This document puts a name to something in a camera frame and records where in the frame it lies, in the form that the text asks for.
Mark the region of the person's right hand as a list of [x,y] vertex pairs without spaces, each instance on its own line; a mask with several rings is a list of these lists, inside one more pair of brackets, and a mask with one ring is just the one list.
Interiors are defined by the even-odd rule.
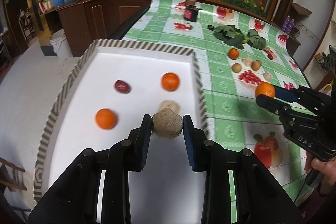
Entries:
[[309,152],[306,152],[306,156],[305,172],[309,173],[312,169],[321,172],[324,175],[324,178],[321,180],[319,193],[321,195],[329,194],[336,180],[335,157],[328,162],[323,162]]

